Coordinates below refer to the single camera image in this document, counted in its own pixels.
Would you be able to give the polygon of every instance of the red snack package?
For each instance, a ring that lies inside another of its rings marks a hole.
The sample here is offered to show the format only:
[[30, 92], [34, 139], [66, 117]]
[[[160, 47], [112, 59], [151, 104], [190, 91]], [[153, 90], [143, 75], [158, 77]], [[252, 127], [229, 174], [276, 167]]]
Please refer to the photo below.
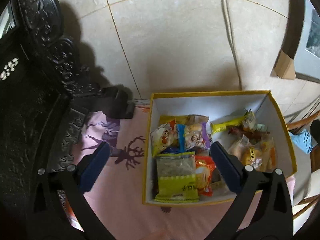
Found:
[[196, 159], [196, 185], [198, 193], [204, 196], [212, 196], [210, 187], [212, 172], [216, 168], [210, 156], [195, 156]]

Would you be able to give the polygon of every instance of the silver screw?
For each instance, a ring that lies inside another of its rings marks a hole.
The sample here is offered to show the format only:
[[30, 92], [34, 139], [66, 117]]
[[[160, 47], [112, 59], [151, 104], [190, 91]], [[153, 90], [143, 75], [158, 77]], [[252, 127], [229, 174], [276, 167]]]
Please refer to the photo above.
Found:
[[252, 167], [251, 165], [246, 165], [246, 166], [244, 167], [244, 169], [245, 169], [246, 171], [248, 171], [248, 172], [253, 171], [253, 167]]
[[38, 170], [38, 174], [39, 175], [42, 175], [42, 174], [44, 174], [45, 173], [45, 169], [44, 168], [40, 168], [39, 170]]
[[282, 170], [281, 169], [276, 169], [276, 174], [281, 175], [282, 174]]
[[74, 171], [76, 169], [76, 166], [74, 164], [71, 164], [67, 167], [67, 171]]

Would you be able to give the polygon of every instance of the blue gripper pad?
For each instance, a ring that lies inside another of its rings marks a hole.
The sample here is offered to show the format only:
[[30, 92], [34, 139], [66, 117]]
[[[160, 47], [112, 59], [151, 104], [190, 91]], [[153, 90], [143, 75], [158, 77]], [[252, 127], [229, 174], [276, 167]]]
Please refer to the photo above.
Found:
[[93, 154], [86, 155], [78, 164], [78, 188], [82, 193], [89, 192], [110, 157], [110, 146], [100, 143]]
[[229, 155], [219, 142], [211, 144], [210, 153], [229, 190], [239, 194], [242, 190], [241, 162], [236, 156]]

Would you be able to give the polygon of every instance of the light blue cloth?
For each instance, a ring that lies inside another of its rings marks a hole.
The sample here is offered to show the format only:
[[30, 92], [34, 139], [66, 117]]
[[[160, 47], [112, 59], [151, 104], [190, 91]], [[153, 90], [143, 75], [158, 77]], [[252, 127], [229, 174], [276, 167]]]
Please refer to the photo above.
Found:
[[291, 132], [289, 132], [289, 134], [291, 141], [306, 154], [309, 154], [312, 151], [313, 147], [316, 146], [312, 145], [311, 134], [306, 129], [303, 129], [297, 135], [294, 135]]

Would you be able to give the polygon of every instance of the pink tablecloth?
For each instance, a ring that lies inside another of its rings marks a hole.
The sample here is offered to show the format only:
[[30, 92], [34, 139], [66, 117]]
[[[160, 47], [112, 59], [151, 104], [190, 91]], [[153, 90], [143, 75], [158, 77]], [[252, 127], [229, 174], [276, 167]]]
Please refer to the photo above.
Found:
[[[117, 240], [205, 239], [231, 203], [160, 208], [141, 202], [148, 111], [147, 107], [136, 107], [130, 120], [108, 119], [102, 112], [92, 114], [82, 133], [82, 151], [74, 148], [74, 163], [91, 154], [101, 141], [110, 143], [113, 157], [109, 158], [93, 189], [84, 196]], [[249, 225], [259, 198], [257, 194], [241, 228]]]

